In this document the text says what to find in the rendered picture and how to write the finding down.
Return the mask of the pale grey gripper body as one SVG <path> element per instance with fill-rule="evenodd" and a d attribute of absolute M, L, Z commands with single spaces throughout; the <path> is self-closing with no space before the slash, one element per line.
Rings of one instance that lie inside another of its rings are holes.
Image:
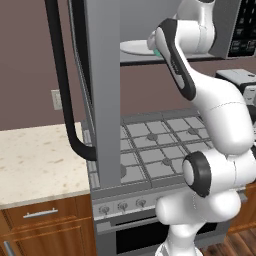
<path fill-rule="evenodd" d="M 148 37 L 147 47 L 149 50 L 157 50 L 158 49 L 157 35 L 158 35 L 158 30 L 154 30 Z"/>

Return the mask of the white microwave turntable plate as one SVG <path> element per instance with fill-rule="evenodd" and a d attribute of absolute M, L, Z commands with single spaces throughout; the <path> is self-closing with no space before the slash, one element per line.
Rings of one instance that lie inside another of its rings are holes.
<path fill-rule="evenodd" d="M 120 43 L 120 50 L 127 54 L 153 56 L 154 51 L 147 46 L 146 40 L 130 40 Z"/>

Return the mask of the grey microwave oven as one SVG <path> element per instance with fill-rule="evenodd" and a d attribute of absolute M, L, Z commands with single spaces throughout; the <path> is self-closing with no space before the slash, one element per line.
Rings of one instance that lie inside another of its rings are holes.
<path fill-rule="evenodd" d="M 173 17 L 182 0 L 120 0 L 121 41 L 142 40 L 135 54 L 120 51 L 121 63 L 159 62 L 145 40 L 165 18 Z M 256 0 L 216 0 L 213 23 L 217 39 L 207 54 L 188 59 L 232 59 L 256 56 Z"/>

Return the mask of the grey microwave door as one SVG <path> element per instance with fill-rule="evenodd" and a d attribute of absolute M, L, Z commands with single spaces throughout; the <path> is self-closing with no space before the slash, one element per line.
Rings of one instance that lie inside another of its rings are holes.
<path fill-rule="evenodd" d="M 120 3 L 68 0 L 72 43 L 104 189 L 121 184 Z"/>

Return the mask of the white and black toaster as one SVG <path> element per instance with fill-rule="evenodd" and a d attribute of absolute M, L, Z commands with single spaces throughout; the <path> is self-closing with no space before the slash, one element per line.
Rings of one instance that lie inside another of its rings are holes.
<path fill-rule="evenodd" d="M 233 83 L 243 95 L 247 105 L 256 106 L 256 74 L 244 69 L 218 70 L 216 78 Z"/>

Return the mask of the grey stove with hob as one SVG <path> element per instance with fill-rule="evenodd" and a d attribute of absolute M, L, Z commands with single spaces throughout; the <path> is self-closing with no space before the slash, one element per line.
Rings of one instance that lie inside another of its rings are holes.
<path fill-rule="evenodd" d="M 96 164 L 87 163 L 97 252 L 98 222 L 156 217 L 157 199 L 186 187 L 182 174 L 183 158 L 191 152 L 212 147 L 205 126 L 193 109 L 124 116 L 120 134 L 119 186 L 102 188 Z M 136 205 L 138 199 L 146 200 L 143 208 Z M 125 212 L 118 209 L 120 202 L 128 204 Z M 99 212 L 103 205 L 110 208 L 107 215 Z"/>

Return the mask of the brown wooden cupboard run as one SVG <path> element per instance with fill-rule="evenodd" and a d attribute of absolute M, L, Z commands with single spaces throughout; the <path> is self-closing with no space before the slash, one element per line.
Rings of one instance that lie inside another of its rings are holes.
<path fill-rule="evenodd" d="M 239 214 L 232 220 L 229 233 L 256 227 L 256 182 L 246 186 L 247 201 L 242 203 Z"/>

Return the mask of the black oven door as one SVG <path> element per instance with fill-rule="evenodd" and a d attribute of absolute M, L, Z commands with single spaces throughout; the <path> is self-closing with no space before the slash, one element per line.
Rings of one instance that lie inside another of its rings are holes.
<path fill-rule="evenodd" d="M 114 226 L 133 221 L 104 222 L 110 222 Z M 205 249 L 223 243 L 229 227 L 229 221 L 204 224 L 196 233 L 195 246 Z M 168 232 L 169 226 L 159 221 L 103 234 L 98 234 L 96 229 L 98 256 L 154 256 L 157 247 L 167 238 Z"/>

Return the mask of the brown wooden drawer front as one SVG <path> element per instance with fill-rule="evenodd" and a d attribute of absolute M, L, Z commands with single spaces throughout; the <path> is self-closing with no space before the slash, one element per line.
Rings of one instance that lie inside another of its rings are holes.
<path fill-rule="evenodd" d="M 77 215 L 74 198 L 65 198 L 10 208 L 6 209 L 5 213 L 12 227 Z"/>

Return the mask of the brown wooden cupboard door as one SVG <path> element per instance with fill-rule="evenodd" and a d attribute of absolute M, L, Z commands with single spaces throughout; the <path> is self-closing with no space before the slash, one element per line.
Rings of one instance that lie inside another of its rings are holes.
<path fill-rule="evenodd" d="M 8 241 L 16 256 L 97 256 L 91 218 L 51 224 L 0 237 L 0 256 L 8 256 Z"/>

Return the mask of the white wall outlet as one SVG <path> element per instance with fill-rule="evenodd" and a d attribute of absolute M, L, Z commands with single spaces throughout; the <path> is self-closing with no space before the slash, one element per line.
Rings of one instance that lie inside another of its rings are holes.
<path fill-rule="evenodd" d="M 61 102 L 60 91 L 59 90 L 52 90 L 51 95 L 52 95 L 54 109 L 55 110 L 61 110 L 62 109 L 62 102 Z"/>

